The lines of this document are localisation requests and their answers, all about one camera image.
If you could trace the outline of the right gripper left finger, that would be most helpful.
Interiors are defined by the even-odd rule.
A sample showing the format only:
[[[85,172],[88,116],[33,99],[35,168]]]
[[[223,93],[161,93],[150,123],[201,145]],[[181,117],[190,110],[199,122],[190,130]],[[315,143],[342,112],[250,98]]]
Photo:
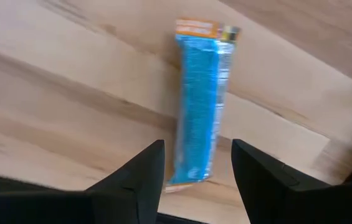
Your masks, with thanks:
[[[157,140],[85,190],[0,177],[0,224],[155,224],[164,156]]]

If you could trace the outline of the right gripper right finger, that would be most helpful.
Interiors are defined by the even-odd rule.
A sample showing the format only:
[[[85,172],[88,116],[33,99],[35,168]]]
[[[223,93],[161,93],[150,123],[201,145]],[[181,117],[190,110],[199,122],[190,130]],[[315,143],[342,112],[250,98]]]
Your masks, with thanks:
[[[240,139],[231,161],[251,224],[352,224],[352,182],[327,184]]]

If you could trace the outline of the blue granola bar orange end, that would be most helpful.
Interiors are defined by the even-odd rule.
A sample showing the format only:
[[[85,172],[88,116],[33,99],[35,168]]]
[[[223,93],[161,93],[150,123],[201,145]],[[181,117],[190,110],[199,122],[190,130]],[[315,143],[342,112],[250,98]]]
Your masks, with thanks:
[[[165,192],[176,192],[211,175],[232,54],[240,28],[198,19],[176,21],[181,49],[181,96],[174,172]]]

